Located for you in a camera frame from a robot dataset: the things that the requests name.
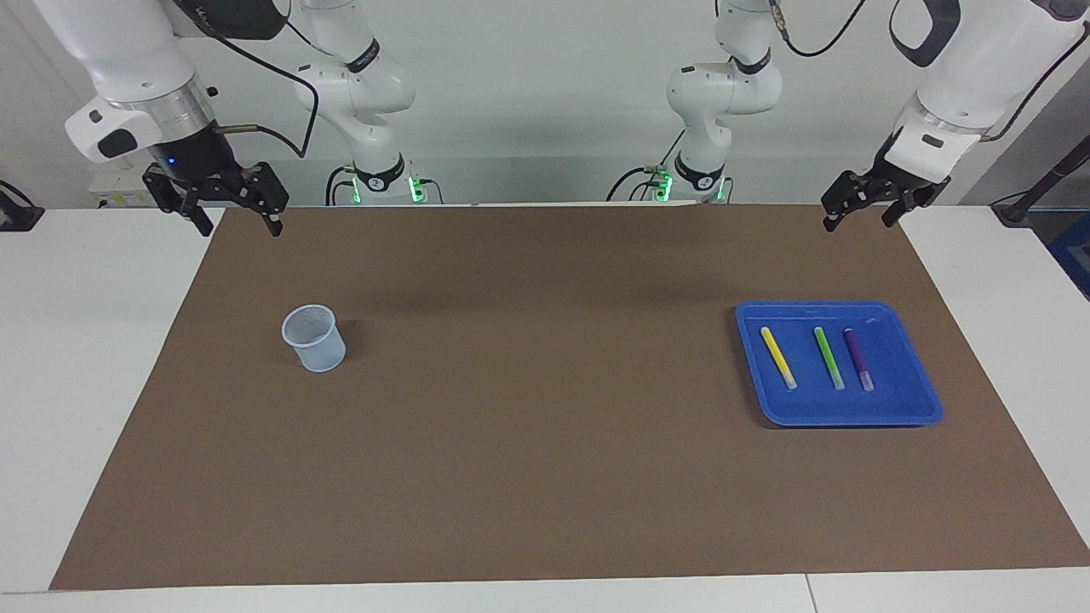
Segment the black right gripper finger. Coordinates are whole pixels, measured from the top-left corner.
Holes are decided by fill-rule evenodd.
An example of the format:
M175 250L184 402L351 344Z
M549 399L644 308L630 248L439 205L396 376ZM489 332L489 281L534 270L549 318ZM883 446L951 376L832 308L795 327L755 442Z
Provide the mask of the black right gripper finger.
M284 228L280 216L287 209L290 195L272 166L269 163L253 164L241 170L240 179L238 205L258 214L269 233L279 237Z
M211 236L214 224L199 205L199 190L180 192L175 183L160 169L147 169L141 175L141 179L161 212L177 214L190 221L203 237Z

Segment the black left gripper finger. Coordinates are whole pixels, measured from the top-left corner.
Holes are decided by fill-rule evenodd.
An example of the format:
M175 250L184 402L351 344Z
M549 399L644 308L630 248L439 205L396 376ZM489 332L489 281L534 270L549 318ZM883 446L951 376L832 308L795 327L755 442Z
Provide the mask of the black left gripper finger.
M882 221L886 228L892 228L900 223L904 215L910 213L915 207L927 207L929 203L930 191L903 192L898 199L891 202L887 209L882 214Z
M851 213L867 209L879 194L879 183L872 175L857 175L851 170L841 171L824 192L820 203L825 211L823 226L826 232L834 232L837 226Z

